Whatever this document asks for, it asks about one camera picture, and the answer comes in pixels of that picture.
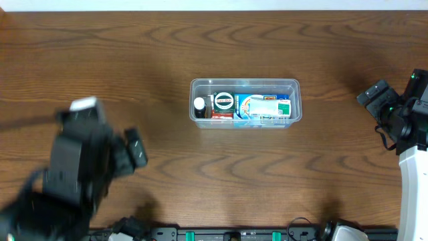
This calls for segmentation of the dark bottle white cap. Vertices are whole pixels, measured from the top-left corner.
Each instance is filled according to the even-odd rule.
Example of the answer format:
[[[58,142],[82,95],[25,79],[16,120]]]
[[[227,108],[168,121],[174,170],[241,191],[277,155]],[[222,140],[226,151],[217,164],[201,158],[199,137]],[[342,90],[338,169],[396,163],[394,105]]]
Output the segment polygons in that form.
[[[196,97],[193,101],[193,106],[196,118],[206,118],[207,106],[204,98]]]

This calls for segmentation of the red Panadol box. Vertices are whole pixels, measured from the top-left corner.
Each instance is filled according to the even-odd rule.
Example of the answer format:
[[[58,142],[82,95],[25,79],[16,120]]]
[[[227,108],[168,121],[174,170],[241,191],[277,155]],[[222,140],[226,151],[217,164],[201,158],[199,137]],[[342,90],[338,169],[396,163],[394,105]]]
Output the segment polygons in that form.
[[[225,119],[232,119],[233,118],[233,113],[216,113],[214,111],[214,106],[213,106],[213,94],[211,94],[210,96],[210,101],[211,101],[211,118],[225,118]]]

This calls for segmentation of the green Zam-Buk box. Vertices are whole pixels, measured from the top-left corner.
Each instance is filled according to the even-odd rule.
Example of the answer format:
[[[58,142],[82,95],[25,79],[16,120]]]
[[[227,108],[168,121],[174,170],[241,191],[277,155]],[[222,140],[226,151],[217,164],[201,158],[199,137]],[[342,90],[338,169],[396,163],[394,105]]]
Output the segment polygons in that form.
[[[215,92],[213,106],[216,113],[233,113],[235,111],[235,95],[233,92]]]

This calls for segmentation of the blue Koolfever box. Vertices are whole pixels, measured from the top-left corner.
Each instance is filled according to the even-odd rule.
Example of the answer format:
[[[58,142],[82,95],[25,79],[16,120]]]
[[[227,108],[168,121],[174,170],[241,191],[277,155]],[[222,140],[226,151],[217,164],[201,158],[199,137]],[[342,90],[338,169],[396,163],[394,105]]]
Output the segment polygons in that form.
[[[251,116],[249,114],[249,103],[252,98],[261,98],[268,100],[284,99],[289,100],[288,95],[283,94],[236,94],[235,95],[235,112],[233,120],[236,126],[284,126],[286,119],[289,117],[268,117],[268,116]]]

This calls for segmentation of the white green Panadol box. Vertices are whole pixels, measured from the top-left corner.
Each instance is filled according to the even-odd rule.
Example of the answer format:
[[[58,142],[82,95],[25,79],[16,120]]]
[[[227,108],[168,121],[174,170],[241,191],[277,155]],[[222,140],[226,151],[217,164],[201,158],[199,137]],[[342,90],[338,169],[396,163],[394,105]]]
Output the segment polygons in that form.
[[[290,117],[291,101],[252,98],[249,103],[249,114],[251,116]]]

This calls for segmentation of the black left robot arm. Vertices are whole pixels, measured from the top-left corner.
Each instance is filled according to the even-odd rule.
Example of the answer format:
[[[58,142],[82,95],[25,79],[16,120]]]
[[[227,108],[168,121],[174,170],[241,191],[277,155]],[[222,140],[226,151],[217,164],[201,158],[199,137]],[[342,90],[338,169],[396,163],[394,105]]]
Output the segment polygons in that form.
[[[138,129],[115,133],[95,108],[57,114],[50,165],[1,210],[2,240],[80,240],[112,181],[148,163]]]

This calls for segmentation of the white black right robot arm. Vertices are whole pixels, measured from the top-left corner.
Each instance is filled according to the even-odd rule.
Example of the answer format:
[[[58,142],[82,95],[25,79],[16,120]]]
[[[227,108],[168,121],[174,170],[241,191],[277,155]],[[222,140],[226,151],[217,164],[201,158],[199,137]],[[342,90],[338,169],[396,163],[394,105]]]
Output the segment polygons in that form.
[[[317,239],[427,241],[427,71],[413,70],[402,94],[379,80],[356,99],[376,120],[374,129],[385,149],[399,158],[399,228],[368,230],[334,220],[320,229]]]

